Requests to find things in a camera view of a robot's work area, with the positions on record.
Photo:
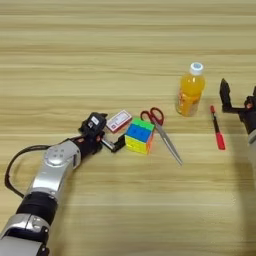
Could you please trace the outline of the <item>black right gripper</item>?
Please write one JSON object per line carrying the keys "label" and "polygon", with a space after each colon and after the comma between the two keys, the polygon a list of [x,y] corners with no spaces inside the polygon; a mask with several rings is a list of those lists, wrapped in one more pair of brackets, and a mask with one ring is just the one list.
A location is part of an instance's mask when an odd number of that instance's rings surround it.
{"label": "black right gripper", "polygon": [[222,111],[224,113],[240,113],[240,120],[244,123],[247,133],[256,130],[256,96],[248,96],[244,108],[233,107],[230,98],[230,87],[225,79],[221,80],[219,90]]}

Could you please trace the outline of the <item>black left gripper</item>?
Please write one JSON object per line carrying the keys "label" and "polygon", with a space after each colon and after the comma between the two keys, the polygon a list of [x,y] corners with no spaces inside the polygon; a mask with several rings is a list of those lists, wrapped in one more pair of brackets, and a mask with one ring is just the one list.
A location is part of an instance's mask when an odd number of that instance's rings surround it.
{"label": "black left gripper", "polygon": [[[100,113],[100,116],[106,118],[108,114]],[[81,138],[78,140],[78,147],[80,149],[82,158],[98,153],[102,149],[102,144],[106,146],[112,153],[116,153],[125,146],[124,135],[121,135],[118,140],[113,143],[103,137],[105,132],[99,128],[81,126],[79,128],[79,132],[81,133]]]}

